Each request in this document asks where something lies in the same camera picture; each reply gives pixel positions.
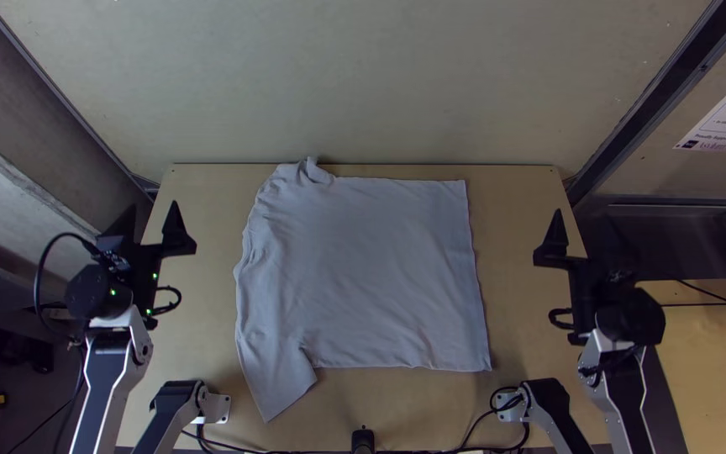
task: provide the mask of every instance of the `cable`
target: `cable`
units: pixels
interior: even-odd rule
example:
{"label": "cable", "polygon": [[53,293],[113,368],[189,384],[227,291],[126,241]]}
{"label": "cable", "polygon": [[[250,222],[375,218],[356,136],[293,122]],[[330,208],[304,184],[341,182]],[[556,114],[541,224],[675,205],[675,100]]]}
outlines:
{"label": "cable", "polygon": [[[716,299],[720,299],[720,300],[722,300],[722,301],[724,301],[726,303],[726,298],[725,297],[720,296],[720,295],[717,295],[716,293],[713,293],[710,290],[705,290],[704,288],[697,287],[697,286],[693,285],[692,283],[686,282],[683,279],[674,278],[674,280],[677,281],[677,282],[679,282],[680,284],[688,287],[688,288],[692,288],[692,289],[696,290],[699,293],[704,293],[704,294],[706,294],[708,296],[712,296],[712,297],[714,297]],[[676,307],[677,305],[687,306],[688,304],[676,304],[676,305],[669,304],[669,305],[664,305],[664,306],[670,308],[670,307]],[[696,303],[696,304],[692,304],[692,305],[713,305],[713,306],[725,305],[726,306],[726,304],[719,304],[719,303],[716,303],[716,304],[709,304],[709,303],[702,303],[702,304],[700,304],[700,303]]]}
{"label": "cable", "polygon": [[207,454],[213,454],[212,451],[203,444],[203,441],[206,440],[203,437],[203,424],[197,425],[195,433],[198,436],[197,445],[201,447],[201,451],[206,452]]}
{"label": "cable", "polygon": [[681,308],[681,307],[698,307],[698,306],[726,306],[726,303],[673,303],[673,304],[661,304],[662,308]]}
{"label": "cable", "polygon": [[[439,454],[458,454],[461,452],[469,452],[469,451],[492,451],[496,453],[504,453],[504,452],[511,452],[515,450],[520,450],[522,452],[523,446],[525,445],[525,442],[529,439],[529,433],[530,433],[530,427],[528,423],[523,423],[523,438],[520,440],[519,443],[517,443],[514,446],[510,447],[478,447],[478,446],[467,446],[466,443],[470,440],[470,437],[472,436],[472,432],[475,431],[475,428],[478,426],[478,424],[486,418],[490,414],[495,414],[500,411],[504,411],[506,409],[511,409],[512,407],[517,406],[520,402],[523,401],[523,396],[514,396],[513,398],[509,399],[508,402],[506,402],[504,405],[500,407],[495,407],[494,403],[492,402],[494,400],[494,397],[497,393],[501,391],[507,391],[507,390],[517,390],[517,387],[514,386],[506,386],[503,388],[498,388],[495,390],[494,393],[492,393],[492,396],[489,398],[489,411],[487,411],[484,414],[481,414],[478,416],[478,418],[475,420],[474,423],[470,426],[470,429],[466,432],[466,436],[464,436],[464,440],[461,442],[461,444],[451,451],[442,451]],[[203,424],[199,424],[196,426],[196,433],[193,434],[191,432],[187,432],[186,430],[181,431],[182,434],[185,436],[188,436],[190,438],[193,438],[197,440],[198,445],[201,447],[201,450],[206,453],[212,453],[212,451],[205,445],[215,445],[224,447],[227,449],[231,449],[234,451],[241,451],[241,452],[249,452],[250,454],[273,454],[274,452],[280,452],[280,451],[255,451],[248,448],[243,448],[239,446],[233,446],[226,443],[220,443],[218,441],[209,440],[203,435]],[[292,451],[292,452],[298,452],[300,454],[309,454],[313,452],[321,452],[321,451]]]}
{"label": "cable", "polygon": [[64,232],[58,235],[55,235],[49,243],[46,244],[44,247],[44,251],[41,253],[41,258],[38,260],[38,268],[35,270],[35,279],[33,280],[33,306],[35,309],[35,314],[38,315],[38,320],[41,322],[41,324],[46,328],[50,333],[57,335],[59,337],[63,337],[65,339],[68,339],[69,342],[73,344],[79,344],[79,340],[72,335],[68,335],[66,333],[61,333],[58,330],[55,330],[52,328],[52,326],[48,323],[46,323],[46,319],[44,319],[44,313],[41,309],[40,300],[41,300],[41,278],[44,274],[44,265],[46,263],[46,258],[50,254],[50,250],[52,249],[52,246],[61,238],[70,236],[72,238],[77,239],[78,241],[83,244],[83,247],[86,248],[87,251],[92,253],[93,256],[97,255],[99,252],[97,251],[97,247],[90,243],[88,240],[83,238],[82,236],[71,233],[71,232]]}
{"label": "cable", "polygon": [[67,400],[65,404],[61,405],[57,410],[55,410],[55,412],[53,414],[50,414],[49,417],[47,417],[43,422],[41,422],[41,424],[39,424],[37,427],[35,427],[35,429],[33,429],[32,432],[30,432],[27,436],[25,436],[20,442],[16,443],[15,446],[10,448],[10,451],[8,451],[8,454],[13,454],[13,452],[16,451],[19,446],[22,446],[27,440],[30,439],[30,437],[35,435],[35,432],[39,431],[41,429],[41,427],[44,427],[46,425],[46,423],[48,423],[52,420],[52,418],[55,418],[55,416],[57,414],[59,414],[61,412],[61,410],[66,408],[66,406],[70,403],[71,403],[71,399]]}
{"label": "cable", "polygon": [[153,308],[153,309],[151,309],[149,315],[166,314],[167,312],[170,312],[171,310],[177,308],[178,307],[178,304],[181,304],[181,291],[179,291],[175,287],[171,287],[169,285],[165,285],[164,287],[157,288],[156,289],[156,292],[170,292],[170,293],[173,293],[173,294],[176,295],[176,297],[178,298],[178,300],[175,301],[175,302],[170,301],[170,303],[167,304],[166,306],[161,306],[160,308]]}
{"label": "cable", "polygon": [[207,439],[207,438],[205,438],[203,436],[197,436],[197,435],[195,435],[195,434],[193,434],[191,432],[187,432],[186,430],[182,430],[181,433],[184,434],[185,436],[194,438],[195,440],[198,440],[200,442],[205,442],[205,443],[208,443],[210,445],[215,445],[215,446],[220,446],[220,447],[228,448],[228,449],[231,449],[231,450],[234,450],[234,451],[250,452],[251,454],[267,454],[265,451],[255,451],[253,449],[242,448],[242,447],[239,447],[239,446],[227,445],[227,444],[221,443],[219,441],[209,440],[209,439]]}
{"label": "cable", "polygon": [[[36,432],[41,430],[41,428],[44,427],[46,425],[46,423],[50,422],[53,418],[55,418],[64,408],[66,408],[67,405],[72,404],[75,401],[75,399],[77,398],[77,392],[79,392],[79,387],[81,385],[82,385],[82,364],[81,364],[80,368],[78,369],[78,373],[77,373],[77,385],[76,385],[77,391],[75,392],[74,397],[72,399],[67,400],[66,403],[61,405],[57,410],[55,410],[55,412],[53,414],[50,414],[45,420],[41,421],[41,424],[37,425],[35,427],[35,429],[33,429],[32,432],[27,434],[27,436],[25,436],[21,441],[16,443],[15,446],[10,448],[10,451],[8,451],[7,454],[13,454],[13,452],[15,452],[19,446],[22,446],[25,442],[27,442],[27,440],[32,438],[32,436],[35,435]],[[61,432],[63,431],[63,426],[65,426],[65,425],[66,425],[66,422],[62,423],[62,425],[60,427]]]}
{"label": "cable", "polygon": [[57,454],[58,452],[58,446],[61,444],[61,438],[63,438],[63,430],[69,423],[71,414],[75,410],[74,403],[77,400],[77,395],[80,394],[80,389],[83,387],[83,364],[85,362],[83,348],[78,346],[77,352],[80,354],[80,366],[77,368],[77,383],[75,384],[75,392],[71,395],[71,399],[69,399],[71,405],[69,405],[69,409],[66,410],[66,414],[63,416],[63,421],[60,423],[60,428],[58,429],[58,435],[55,437],[55,444],[52,446],[53,454]]}
{"label": "cable", "polygon": [[[641,255],[640,255],[640,250],[638,249],[638,247],[636,245],[634,245],[632,243],[632,241],[629,240],[628,236],[626,236],[626,234],[620,229],[620,227],[618,227],[618,224],[615,222],[615,219],[607,216],[607,220],[609,221],[610,227],[612,227],[613,231],[615,232],[615,235],[618,236],[618,239],[621,240],[621,242],[623,242],[623,244],[627,248],[631,249],[631,251],[634,254],[635,260],[636,261],[640,261]],[[692,289],[696,290],[699,293],[704,293],[704,294],[706,294],[708,296],[712,296],[712,297],[714,297],[716,299],[719,299],[721,301],[724,301],[726,303],[726,298],[725,297],[720,296],[720,295],[717,295],[716,293],[713,293],[713,292],[711,292],[709,290],[705,290],[704,288],[697,287],[697,286],[695,286],[695,285],[693,285],[693,284],[691,284],[689,282],[686,282],[684,279],[680,279],[679,277],[675,277],[673,274],[671,274],[667,270],[664,270],[663,268],[659,267],[656,262],[651,262],[651,265],[654,268],[656,268],[659,272],[662,272],[663,274],[665,274],[666,276],[670,277],[674,281],[677,281],[678,283],[680,283],[680,284],[682,284],[682,285],[684,285],[684,286],[686,286],[688,288],[692,288]],[[696,305],[696,306],[698,306],[698,305],[719,306],[719,305],[726,305],[726,304],[662,304],[661,306],[670,308],[670,307],[676,307],[677,305],[681,305],[681,306],[690,306],[690,305]]]}
{"label": "cable", "polygon": [[640,346],[631,346],[626,350],[619,351],[615,357],[603,364],[597,364],[592,367],[579,367],[578,371],[582,376],[584,376],[584,378],[595,376],[592,383],[590,383],[590,388],[595,388],[601,382],[602,372],[611,372],[615,367],[620,366],[621,363],[634,355],[639,348]]}
{"label": "cable", "polygon": [[457,448],[455,448],[452,451],[443,451],[441,454],[458,454],[460,452],[468,452],[468,451],[492,451],[492,452],[501,453],[501,452],[511,452],[511,451],[514,451],[517,449],[522,449],[523,445],[525,445],[525,442],[529,439],[530,428],[529,428],[528,423],[523,423],[523,429],[524,429],[523,439],[520,440],[520,442],[514,446],[483,447],[483,446],[467,446],[466,445],[466,443],[470,440],[470,437],[472,436],[472,432],[475,431],[475,428],[478,426],[478,424],[481,421],[483,421],[484,418],[486,418],[490,414],[496,414],[498,412],[501,412],[501,411],[504,411],[507,409],[511,409],[523,401],[523,396],[518,395],[518,396],[514,396],[513,398],[509,399],[508,402],[501,405],[500,407],[495,407],[495,404],[494,404],[495,395],[502,391],[508,391],[508,390],[517,391],[517,387],[505,386],[505,387],[496,389],[492,393],[492,396],[490,396],[490,398],[489,398],[489,411],[478,416],[478,418],[475,420],[475,422],[472,423],[472,425],[470,426],[470,429],[466,432],[466,435],[464,436],[464,440],[461,442],[460,445],[458,445]]}

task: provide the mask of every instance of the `gray t-shirt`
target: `gray t-shirt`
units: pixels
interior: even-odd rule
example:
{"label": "gray t-shirt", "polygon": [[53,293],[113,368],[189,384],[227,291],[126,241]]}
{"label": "gray t-shirt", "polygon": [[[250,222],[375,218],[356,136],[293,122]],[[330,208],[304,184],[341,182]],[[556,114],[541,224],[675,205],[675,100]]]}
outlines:
{"label": "gray t-shirt", "polygon": [[489,371],[464,181],[280,165],[243,232],[237,349],[265,422],[314,367]]}

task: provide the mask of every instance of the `metal frame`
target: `metal frame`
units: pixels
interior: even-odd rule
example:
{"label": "metal frame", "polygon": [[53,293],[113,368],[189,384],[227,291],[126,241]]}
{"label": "metal frame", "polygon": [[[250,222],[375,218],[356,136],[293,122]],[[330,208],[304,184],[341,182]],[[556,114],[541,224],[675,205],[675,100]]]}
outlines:
{"label": "metal frame", "polygon": [[715,0],[615,130],[567,188],[571,206],[594,192],[691,91],[726,51],[726,0]]}

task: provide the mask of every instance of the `wall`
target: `wall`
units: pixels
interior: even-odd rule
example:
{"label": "wall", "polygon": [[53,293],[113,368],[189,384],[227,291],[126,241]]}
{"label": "wall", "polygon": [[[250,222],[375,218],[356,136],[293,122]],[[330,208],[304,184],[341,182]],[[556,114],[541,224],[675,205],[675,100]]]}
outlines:
{"label": "wall", "polygon": [[149,200],[1,31],[0,156],[95,230],[106,228],[132,203],[139,205],[145,220],[149,215]]}
{"label": "wall", "polygon": [[726,53],[598,192],[726,198],[726,153],[671,149],[725,95]]}
{"label": "wall", "polygon": [[576,172],[710,0],[0,0],[133,172],[172,162]]}

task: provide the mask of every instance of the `beige wall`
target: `beige wall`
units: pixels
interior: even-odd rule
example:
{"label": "beige wall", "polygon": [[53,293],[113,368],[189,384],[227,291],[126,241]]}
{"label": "beige wall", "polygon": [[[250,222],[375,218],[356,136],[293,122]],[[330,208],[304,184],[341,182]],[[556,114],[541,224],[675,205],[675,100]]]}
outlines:
{"label": "beige wall", "polygon": [[671,149],[725,95],[726,53],[598,192],[726,198],[726,153]]}
{"label": "beige wall", "polygon": [[172,162],[578,171],[709,0],[0,0],[134,172]]}

